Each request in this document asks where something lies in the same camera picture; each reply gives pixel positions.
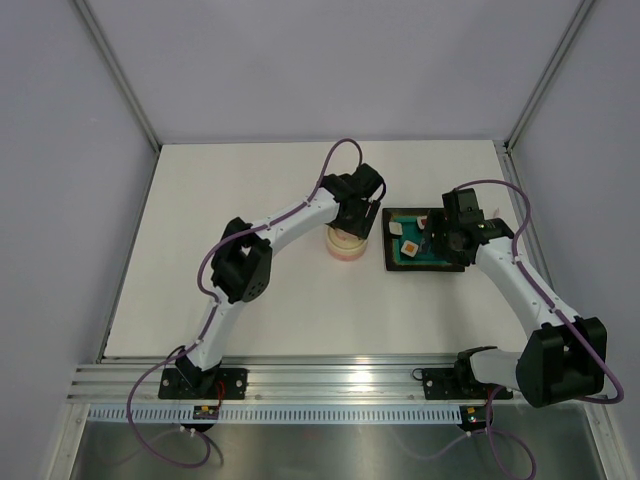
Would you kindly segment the cream lid with pink handle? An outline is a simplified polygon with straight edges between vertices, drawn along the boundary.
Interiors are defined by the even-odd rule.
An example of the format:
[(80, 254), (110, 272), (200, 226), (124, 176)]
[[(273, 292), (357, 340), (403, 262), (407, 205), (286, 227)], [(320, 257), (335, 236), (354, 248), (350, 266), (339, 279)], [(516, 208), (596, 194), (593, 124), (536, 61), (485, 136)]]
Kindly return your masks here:
[(328, 243), (350, 248), (352, 246), (362, 244), (362, 243), (367, 244), (367, 240), (361, 239), (343, 230), (335, 229), (333, 227), (328, 227), (326, 232), (326, 245)]

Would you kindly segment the pink round lunch box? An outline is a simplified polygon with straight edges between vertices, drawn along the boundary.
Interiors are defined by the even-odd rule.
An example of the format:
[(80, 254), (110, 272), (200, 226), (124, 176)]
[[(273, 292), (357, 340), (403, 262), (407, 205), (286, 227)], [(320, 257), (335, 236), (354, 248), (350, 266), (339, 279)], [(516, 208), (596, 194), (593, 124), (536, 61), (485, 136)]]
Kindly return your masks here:
[(358, 260), (363, 256), (366, 251), (367, 244), (362, 243), (350, 248), (346, 248), (340, 245), (328, 243), (326, 245), (329, 254), (336, 260), (343, 262), (350, 262)]

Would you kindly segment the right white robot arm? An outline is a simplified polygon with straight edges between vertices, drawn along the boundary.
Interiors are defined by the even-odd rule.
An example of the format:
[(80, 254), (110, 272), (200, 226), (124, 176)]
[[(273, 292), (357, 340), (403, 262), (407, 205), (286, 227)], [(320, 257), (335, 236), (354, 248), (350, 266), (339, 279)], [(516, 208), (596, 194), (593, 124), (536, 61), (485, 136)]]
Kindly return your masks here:
[(456, 389), (476, 396), (488, 385), (503, 386), (520, 392), (535, 408), (600, 393), (607, 343), (603, 323), (582, 318), (561, 301), (527, 261), (514, 256), (513, 238), (501, 219), (461, 224), (449, 221), (441, 209), (427, 217), (423, 247), (452, 264), (482, 271), (527, 336), (521, 352), (489, 346), (459, 353)]

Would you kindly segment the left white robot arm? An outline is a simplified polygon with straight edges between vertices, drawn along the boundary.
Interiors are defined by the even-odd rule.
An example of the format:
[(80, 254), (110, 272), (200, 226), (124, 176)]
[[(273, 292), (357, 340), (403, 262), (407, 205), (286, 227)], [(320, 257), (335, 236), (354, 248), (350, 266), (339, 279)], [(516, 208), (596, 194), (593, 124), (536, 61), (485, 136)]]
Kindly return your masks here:
[(197, 274), (210, 300), (194, 344), (175, 360), (181, 386), (195, 398), (214, 390), (234, 323), (268, 287), (272, 261), (284, 247), (321, 225), (366, 240), (385, 194), (380, 174), (363, 165), (352, 174), (322, 177), (309, 197), (263, 220), (229, 221)]

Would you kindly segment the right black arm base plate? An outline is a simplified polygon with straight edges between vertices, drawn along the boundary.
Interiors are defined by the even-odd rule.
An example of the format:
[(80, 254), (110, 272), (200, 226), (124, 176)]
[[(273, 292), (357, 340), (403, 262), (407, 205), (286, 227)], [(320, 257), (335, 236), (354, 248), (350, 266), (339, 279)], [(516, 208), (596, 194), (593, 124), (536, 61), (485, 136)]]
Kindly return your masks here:
[(483, 384), (458, 367), (414, 368), (411, 372), (414, 380), (423, 388), (426, 400), (483, 400), (496, 388)]

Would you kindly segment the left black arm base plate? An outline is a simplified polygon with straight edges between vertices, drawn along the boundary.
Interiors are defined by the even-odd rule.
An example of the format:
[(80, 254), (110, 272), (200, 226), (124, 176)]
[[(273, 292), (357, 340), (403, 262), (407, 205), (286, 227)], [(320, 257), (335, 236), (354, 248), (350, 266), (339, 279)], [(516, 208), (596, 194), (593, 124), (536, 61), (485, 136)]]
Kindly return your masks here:
[(158, 398), (162, 400), (243, 400), (248, 371), (243, 368), (217, 368), (193, 377), (177, 368), (162, 372)]

